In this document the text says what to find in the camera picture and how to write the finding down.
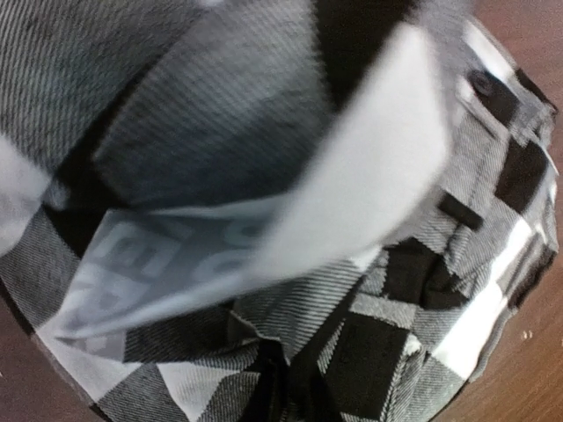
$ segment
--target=plaid fabric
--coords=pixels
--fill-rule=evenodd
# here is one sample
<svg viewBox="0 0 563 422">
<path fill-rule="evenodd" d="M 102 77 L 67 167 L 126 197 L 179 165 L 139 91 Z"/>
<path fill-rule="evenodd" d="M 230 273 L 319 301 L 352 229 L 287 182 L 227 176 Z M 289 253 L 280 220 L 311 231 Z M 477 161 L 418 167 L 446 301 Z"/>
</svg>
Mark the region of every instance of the plaid fabric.
<svg viewBox="0 0 563 422">
<path fill-rule="evenodd" d="M 404 2 L 381 25 L 407 14 L 432 35 L 450 111 L 444 195 L 414 235 L 229 305 L 69 345 L 52 317 L 106 209 L 285 191 L 384 34 L 366 46 L 337 32 L 367 53 L 331 51 L 326 28 L 346 24 L 335 13 L 373 26 L 341 2 L 0 2 L 2 290 L 93 411 L 113 422 L 421 421 L 483 370 L 558 249 L 557 172 L 545 152 L 554 107 L 465 23 L 468 3 L 406 13 Z M 245 80 L 225 84 L 233 75 Z M 265 84 L 279 84 L 277 100 Z M 257 107 L 263 120 L 249 120 Z M 251 142 L 264 133 L 271 142 Z"/>
</svg>

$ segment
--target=button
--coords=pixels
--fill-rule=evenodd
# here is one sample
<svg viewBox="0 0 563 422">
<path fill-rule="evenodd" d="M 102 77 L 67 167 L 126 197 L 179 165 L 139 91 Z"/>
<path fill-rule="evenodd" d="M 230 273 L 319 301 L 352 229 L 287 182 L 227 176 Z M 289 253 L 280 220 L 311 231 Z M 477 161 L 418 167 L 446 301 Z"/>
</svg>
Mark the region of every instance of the button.
<svg viewBox="0 0 563 422">
<path fill-rule="evenodd" d="M 491 95 L 493 95 L 493 83 L 485 72 L 482 72 L 480 70 L 472 71 L 469 74 L 469 82 L 477 93 L 485 97 L 490 97 Z"/>
</svg>

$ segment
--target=flannel shirt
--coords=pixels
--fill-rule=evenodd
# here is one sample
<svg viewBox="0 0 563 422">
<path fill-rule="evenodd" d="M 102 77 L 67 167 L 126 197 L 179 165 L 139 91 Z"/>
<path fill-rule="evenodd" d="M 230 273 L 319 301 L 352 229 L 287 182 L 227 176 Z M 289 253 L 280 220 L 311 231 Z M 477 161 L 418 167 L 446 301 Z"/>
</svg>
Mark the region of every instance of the flannel shirt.
<svg viewBox="0 0 563 422">
<path fill-rule="evenodd" d="M 466 21 L 470 2 L 429 0 L 407 15 L 437 45 L 453 151 L 442 199 L 414 234 L 132 329 L 119 356 L 106 355 L 111 338 L 55 338 L 52 317 L 108 208 L 168 207 L 178 197 L 214 205 L 293 183 L 373 60 L 361 48 L 331 51 L 375 31 L 372 11 L 345 3 L 0 2 L 2 293 L 102 419 L 429 420 L 479 376 L 552 262 L 557 171 L 546 148 L 555 108 Z M 411 6 L 401 3 L 381 31 Z M 335 13 L 343 20 L 331 26 Z M 335 32 L 347 19 L 365 27 Z M 232 44 L 208 48 L 225 40 Z M 352 62 L 359 67 L 342 83 L 339 69 Z M 297 75 L 290 87 L 288 73 Z M 244 80 L 221 84 L 233 75 Z M 186 90 L 167 88 L 171 78 Z M 272 81 L 283 95 L 264 102 L 260 90 Z M 263 119 L 249 126 L 257 104 Z M 272 145 L 252 149 L 265 133 Z M 209 165 L 200 152 L 209 136 L 222 153 L 217 177 L 194 186 L 187 181 Z M 186 138 L 194 141 L 178 141 Z M 233 160 L 247 167 L 233 169 Z M 163 175 L 163 165 L 182 170 Z M 25 200 L 14 200 L 19 191 Z"/>
</svg>

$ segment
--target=wooden surface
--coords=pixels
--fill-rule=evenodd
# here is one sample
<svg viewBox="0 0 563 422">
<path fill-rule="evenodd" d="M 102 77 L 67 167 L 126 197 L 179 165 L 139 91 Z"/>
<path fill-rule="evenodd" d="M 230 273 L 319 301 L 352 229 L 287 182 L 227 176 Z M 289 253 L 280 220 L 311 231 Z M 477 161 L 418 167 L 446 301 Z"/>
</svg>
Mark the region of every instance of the wooden surface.
<svg viewBox="0 0 563 422">
<path fill-rule="evenodd" d="M 563 2 L 481 3 L 479 16 L 486 26 L 563 110 Z M 554 144 L 553 157 L 563 169 L 563 124 L 556 129 Z M 558 198 L 561 222 L 562 216 L 563 193 Z M 559 240 L 563 240 L 563 225 Z M 562 277 L 563 255 L 508 323 L 485 375 L 436 422 L 563 421 Z M 525 338 L 525 331 L 531 335 Z M 0 302 L 0 422 L 95 421 Z"/>
</svg>

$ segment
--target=black fabric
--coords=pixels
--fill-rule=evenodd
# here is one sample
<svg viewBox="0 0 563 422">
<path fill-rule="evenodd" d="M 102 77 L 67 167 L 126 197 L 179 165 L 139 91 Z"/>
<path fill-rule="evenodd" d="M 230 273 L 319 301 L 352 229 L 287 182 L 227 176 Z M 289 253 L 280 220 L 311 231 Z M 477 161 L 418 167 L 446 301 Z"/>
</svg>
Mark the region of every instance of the black fabric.
<svg viewBox="0 0 563 422">
<path fill-rule="evenodd" d="M 62 240 L 82 258 L 94 237 L 105 211 L 58 211 L 44 207 L 45 214 Z"/>
<path fill-rule="evenodd" d="M 483 89 L 483 78 L 488 81 L 488 92 Z M 489 72 L 474 70 L 468 76 L 468 80 L 473 85 L 475 95 L 483 106 L 502 125 L 509 126 L 519 104 L 516 95 Z"/>
<path fill-rule="evenodd" d="M 455 290 L 459 278 L 450 274 L 440 255 L 411 237 L 388 248 L 389 263 L 383 295 L 424 309 L 451 309 L 467 303 Z"/>
<path fill-rule="evenodd" d="M 383 294 L 393 301 L 421 304 L 428 276 L 440 257 L 413 237 L 387 251 Z"/>
<path fill-rule="evenodd" d="M 340 110 L 392 28 L 414 0 L 317 0 L 318 46 L 333 102 Z"/>
<path fill-rule="evenodd" d="M 132 391 L 138 391 L 138 399 L 128 405 L 111 406 L 117 397 L 126 397 Z M 157 365 L 143 365 L 123 379 L 112 389 L 112 395 L 106 395 L 98 401 L 111 420 L 127 422 L 155 422 L 165 420 L 173 422 L 193 422 L 172 399 L 170 390 Z"/>
<path fill-rule="evenodd" d="M 260 373 L 260 379 L 239 422 L 279 422 L 289 396 L 282 344 L 263 340 L 258 359 L 246 371 Z"/>
<path fill-rule="evenodd" d="M 438 209 L 471 230 L 477 231 L 483 225 L 483 217 L 449 193 L 443 196 L 442 201 L 438 204 Z"/>
<path fill-rule="evenodd" d="M 326 382 L 341 411 L 379 420 L 408 330 L 349 313 Z"/>
<path fill-rule="evenodd" d="M 269 341 L 260 343 L 259 357 L 246 371 L 261 372 L 262 375 L 241 422 L 278 422 L 282 416 L 279 413 L 282 411 L 281 404 L 289 397 L 303 409 L 307 422 L 343 422 L 326 380 L 318 370 L 317 360 L 326 342 L 345 318 L 363 282 L 364 277 L 361 277 L 350 288 L 309 343 L 294 357 L 290 367 L 281 345 Z M 282 392 L 287 394 L 286 398 L 275 397 Z"/>
<path fill-rule="evenodd" d="M 216 306 L 129 330 L 123 360 L 157 363 L 197 360 L 239 346 L 253 336 L 229 310 Z"/>
<path fill-rule="evenodd" d="M 528 142 L 522 147 L 511 139 L 494 195 L 521 215 L 533 201 L 548 165 L 539 145 Z"/>
</svg>

